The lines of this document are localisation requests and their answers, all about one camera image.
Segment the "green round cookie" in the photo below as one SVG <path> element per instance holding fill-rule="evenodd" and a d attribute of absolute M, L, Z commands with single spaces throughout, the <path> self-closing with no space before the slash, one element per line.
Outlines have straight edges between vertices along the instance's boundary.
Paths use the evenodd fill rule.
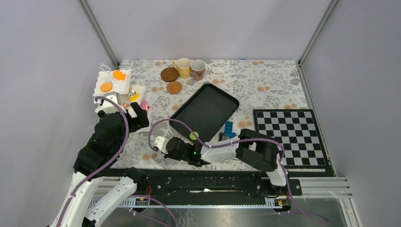
<path fill-rule="evenodd" d="M 197 140 L 197 138 L 199 137 L 199 134 L 198 134 L 198 132 L 193 132 L 193 133 L 190 133 L 190 135 L 189 135 L 189 138 L 191 139 L 191 140 Z"/>

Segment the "pink square cake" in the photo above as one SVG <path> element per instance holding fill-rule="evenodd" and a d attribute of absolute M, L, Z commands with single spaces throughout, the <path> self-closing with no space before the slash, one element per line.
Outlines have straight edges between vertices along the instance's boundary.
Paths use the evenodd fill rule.
<path fill-rule="evenodd" d="M 140 103 L 140 107 L 141 107 L 141 109 L 146 110 L 146 111 L 148 111 L 150 109 L 150 105 L 147 101 L 142 101 Z"/>

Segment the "yellow cake slice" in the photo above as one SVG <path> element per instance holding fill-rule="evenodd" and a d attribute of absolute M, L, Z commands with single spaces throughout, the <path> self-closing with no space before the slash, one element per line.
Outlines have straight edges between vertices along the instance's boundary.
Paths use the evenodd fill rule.
<path fill-rule="evenodd" d="M 140 98 L 139 93 L 136 92 L 135 90 L 132 90 L 132 89 L 129 90 L 128 95 L 129 95 L 129 98 L 130 98 L 130 102 L 134 102 L 138 98 Z"/>

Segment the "orange round biscuit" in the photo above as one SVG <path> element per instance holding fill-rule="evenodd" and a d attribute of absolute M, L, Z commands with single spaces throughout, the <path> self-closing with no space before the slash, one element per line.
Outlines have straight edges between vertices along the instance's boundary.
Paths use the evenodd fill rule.
<path fill-rule="evenodd" d="M 100 86 L 100 90 L 104 93 L 108 93 L 113 89 L 113 84 L 111 82 L 105 82 Z"/>

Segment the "black serving tray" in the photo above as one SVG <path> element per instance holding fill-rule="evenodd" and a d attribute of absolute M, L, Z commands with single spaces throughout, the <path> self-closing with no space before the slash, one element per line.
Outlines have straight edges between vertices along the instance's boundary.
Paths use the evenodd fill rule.
<path fill-rule="evenodd" d="M 217 86 L 206 83 L 170 118 L 185 123 L 203 142 L 210 142 L 239 105 L 238 99 Z"/>

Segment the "orange fish biscuit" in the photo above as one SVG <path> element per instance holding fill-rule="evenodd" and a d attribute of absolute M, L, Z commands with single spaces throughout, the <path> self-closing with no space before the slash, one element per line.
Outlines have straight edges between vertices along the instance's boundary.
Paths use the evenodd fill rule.
<path fill-rule="evenodd" d="M 126 74 L 116 70 L 113 72 L 113 76 L 117 79 L 117 80 L 125 80 L 126 79 Z"/>

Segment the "light brown round coaster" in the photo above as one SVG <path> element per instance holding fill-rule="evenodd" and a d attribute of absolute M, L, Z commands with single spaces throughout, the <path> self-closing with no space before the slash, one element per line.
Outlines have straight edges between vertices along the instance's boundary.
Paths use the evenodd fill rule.
<path fill-rule="evenodd" d="M 167 84 L 166 89 L 169 94 L 178 94 L 182 90 L 182 84 L 178 81 L 173 81 Z"/>

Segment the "dark brown round coaster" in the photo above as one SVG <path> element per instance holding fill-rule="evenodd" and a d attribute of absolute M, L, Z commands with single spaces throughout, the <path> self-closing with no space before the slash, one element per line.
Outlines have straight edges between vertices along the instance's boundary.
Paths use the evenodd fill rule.
<path fill-rule="evenodd" d="M 174 67 L 168 67 L 161 71 L 160 76 L 165 82 L 173 82 L 179 78 L 179 72 Z"/>

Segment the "yellow mug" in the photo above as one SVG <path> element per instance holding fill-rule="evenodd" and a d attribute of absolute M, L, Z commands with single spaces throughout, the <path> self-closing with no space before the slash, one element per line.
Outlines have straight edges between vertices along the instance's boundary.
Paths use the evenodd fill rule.
<path fill-rule="evenodd" d="M 191 76 L 190 59 L 180 58 L 178 60 L 173 60 L 173 66 L 176 68 L 181 78 L 188 79 Z"/>

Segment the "pink patterned mug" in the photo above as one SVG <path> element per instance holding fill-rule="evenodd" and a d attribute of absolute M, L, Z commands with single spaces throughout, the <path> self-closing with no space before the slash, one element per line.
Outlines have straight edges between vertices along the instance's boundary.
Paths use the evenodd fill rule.
<path fill-rule="evenodd" d="M 204 79 L 206 71 L 206 64 L 202 60 L 194 60 L 191 63 L 191 74 L 196 81 Z"/>

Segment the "silver tongs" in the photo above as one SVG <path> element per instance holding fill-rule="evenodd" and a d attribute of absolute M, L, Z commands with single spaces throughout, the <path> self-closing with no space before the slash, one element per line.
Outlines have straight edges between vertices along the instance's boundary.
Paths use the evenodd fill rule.
<path fill-rule="evenodd" d="M 160 164 L 160 162 L 157 161 L 157 159 L 155 157 L 153 157 L 154 153 L 149 153 L 140 143 L 136 142 L 136 144 L 149 156 L 149 158 L 151 158 L 154 162 L 156 162 L 163 169 L 166 169 L 163 165 Z"/>

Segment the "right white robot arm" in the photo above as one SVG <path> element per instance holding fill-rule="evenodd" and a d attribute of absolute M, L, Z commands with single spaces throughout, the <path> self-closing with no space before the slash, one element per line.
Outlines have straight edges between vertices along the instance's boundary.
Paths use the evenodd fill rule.
<path fill-rule="evenodd" d="M 283 195 L 290 189 L 287 172 L 281 162 L 285 155 L 284 146 L 273 138 L 250 129 L 243 129 L 231 139 L 212 144 L 198 142 L 191 145 L 178 137 L 167 139 L 159 136 L 155 139 L 155 145 L 165 158 L 184 161 L 197 167 L 218 160 L 237 158 L 265 172 L 274 193 Z"/>

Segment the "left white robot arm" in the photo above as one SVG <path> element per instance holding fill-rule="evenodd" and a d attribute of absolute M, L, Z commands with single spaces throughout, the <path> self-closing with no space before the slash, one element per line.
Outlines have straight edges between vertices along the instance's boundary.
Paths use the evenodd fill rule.
<path fill-rule="evenodd" d="M 129 195 L 146 190 L 146 174 L 131 167 L 113 189 L 90 205 L 107 171 L 122 153 L 129 133 L 149 126 L 147 110 L 137 103 L 131 108 L 137 115 L 134 118 L 121 110 L 99 113 L 94 133 L 78 153 L 68 194 L 52 227 L 99 227 Z"/>

